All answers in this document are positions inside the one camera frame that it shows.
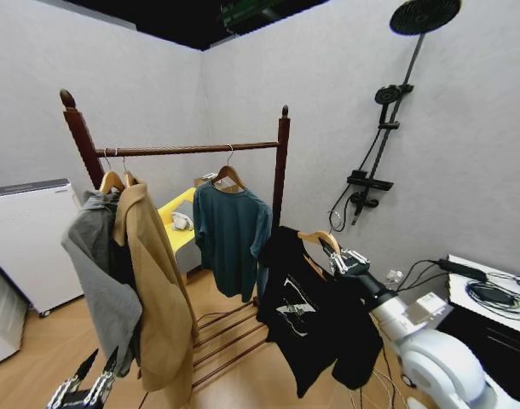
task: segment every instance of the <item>teal long-sleeve shirt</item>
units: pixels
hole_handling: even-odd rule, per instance
[[[245,190],[226,193],[211,182],[194,194],[195,243],[201,265],[213,271],[218,290],[226,297],[251,299],[257,279],[257,259],[269,239],[272,212],[267,204]]]

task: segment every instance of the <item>wooden clothes rack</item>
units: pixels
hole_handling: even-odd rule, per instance
[[[286,170],[286,155],[288,151],[288,139],[290,132],[290,124],[291,120],[288,118],[288,106],[283,106],[282,116],[279,118],[279,130],[277,133],[277,141],[271,142],[257,142],[257,143],[236,143],[236,144],[225,144],[225,145],[206,145],[206,146],[195,146],[195,147],[132,147],[132,148],[96,148],[92,139],[90,132],[88,131],[88,127],[85,123],[84,117],[82,113],[76,108],[76,102],[72,97],[71,93],[66,89],[62,89],[60,91],[61,102],[63,102],[63,106],[65,110],[63,111],[63,115],[65,116],[66,123],[68,124],[69,130],[71,131],[72,138],[76,143],[78,151],[80,152],[80,157],[84,161],[84,165],[88,174],[90,175],[90,179],[95,188],[99,188],[101,185],[101,180],[104,176],[104,170],[101,166],[100,158],[105,157],[126,157],[126,156],[153,156],[153,155],[178,155],[178,154],[187,154],[187,153],[212,153],[212,152],[228,152],[231,150],[234,151],[243,151],[249,149],[266,149],[274,147],[276,148],[276,160],[275,160],[275,176],[274,176],[274,195],[273,195],[273,222],[272,229],[279,226],[280,223],[280,211],[281,205],[283,201],[283,189],[285,186],[285,170]],[[207,326],[218,322],[226,317],[229,317],[232,314],[237,313],[243,308],[253,304],[253,302],[247,302],[242,306],[223,314],[214,320],[209,321],[206,324],[203,324],[199,327],[200,330],[206,328]],[[225,328],[222,328],[219,332],[208,336],[206,339],[199,341],[194,344],[194,349],[199,348],[201,345],[208,343],[212,339],[219,337],[224,332],[235,328],[237,325],[249,320],[255,316],[255,314],[248,314],[245,318],[238,320],[237,322],[229,325]],[[208,360],[215,354],[223,351],[225,348],[237,343],[240,339],[252,334],[254,331],[263,327],[263,324],[257,325],[249,331],[239,335],[238,337],[228,341],[220,348],[210,352],[206,356],[203,356],[194,362],[194,367],[199,365],[200,363]],[[242,358],[243,356],[249,354],[254,349],[260,347],[265,343],[265,340],[260,341],[259,343],[255,343],[250,348],[245,351],[237,354],[231,360],[220,365],[215,370],[211,371],[201,379],[194,382],[192,385],[193,388],[199,386],[200,384],[208,381],[213,376],[223,371],[228,366],[232,365],[234,362]]]

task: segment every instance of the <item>yellow stool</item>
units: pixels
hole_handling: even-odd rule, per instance
[[[171,227],[171,224],[173,223],[171,220],[171,213],[175,211],[175,209],[180,206],[184,200],[192,203],[194,201],[194,192],[195,187],[191,187],[186,192],[180,194],[171,202],[158,209],[159,216],[164,223],[165,232],[167,233],[167,237],[169,237],[174,254],[176,254],[176,252],[179,251],[185,244],[194,239],[194,231],[173,230]]]

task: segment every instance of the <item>beige coat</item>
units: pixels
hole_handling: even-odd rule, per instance
[[[147,185],[131,177],[120,197],[113,236],[129,243],[142,303],[141,373],[146,391],[165,389],[170,407],[192,393],[192,340],[198,326],[173,250]]]

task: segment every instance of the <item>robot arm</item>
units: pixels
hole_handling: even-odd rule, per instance
[[[332,271],[340,279],[356,280],[368,310],[380,330],[389,338],[400,357],[403,378],[435,401],[441,409],[520,409],[489,375],[472,351],[448,334],[426,329],[427,322],[441,313],[446,303],[434,293],[407,305],[387,289],[351,253],[342,251],[332,261]]]

